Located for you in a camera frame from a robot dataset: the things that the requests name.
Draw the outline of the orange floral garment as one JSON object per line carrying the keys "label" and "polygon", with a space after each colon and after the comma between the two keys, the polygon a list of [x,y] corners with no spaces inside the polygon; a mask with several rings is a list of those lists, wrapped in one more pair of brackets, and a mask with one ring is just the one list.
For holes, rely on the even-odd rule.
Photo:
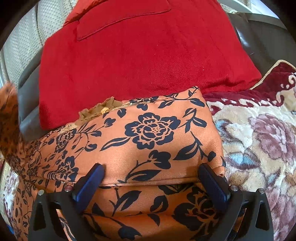
{"label": "orange floral garment", "polygon": [[1,153],[19,177],[10,217],[17,240],[29,237],[39,190],[63,191],[97,163],[105,175],[83,219],[100,240],[205,240],[218,221],[197,169],[207,163],[224,175],[222,143],[197,87],[135,99],[25,142],[8,84],[1,89]]}

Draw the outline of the floral plush blanket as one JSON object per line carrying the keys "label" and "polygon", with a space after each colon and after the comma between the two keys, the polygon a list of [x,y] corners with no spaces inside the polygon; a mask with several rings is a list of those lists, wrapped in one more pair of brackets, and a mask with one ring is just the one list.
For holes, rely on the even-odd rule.
{"label": "floral plush blanket", "polygon": [[295,66],[278,60],[254,87],[204,95],[221,136],[226,178],[266,191],[275,240],[295,227]]}

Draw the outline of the red pillow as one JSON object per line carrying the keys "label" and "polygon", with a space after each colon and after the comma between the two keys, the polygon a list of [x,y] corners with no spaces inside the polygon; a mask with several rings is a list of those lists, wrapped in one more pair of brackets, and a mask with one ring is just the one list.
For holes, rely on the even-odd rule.
{"label": "red pillow", "polygon": [[246,90],[261,78],[217,1],[103,1],[49,37],[39,71],[45,130],[105,101]]}

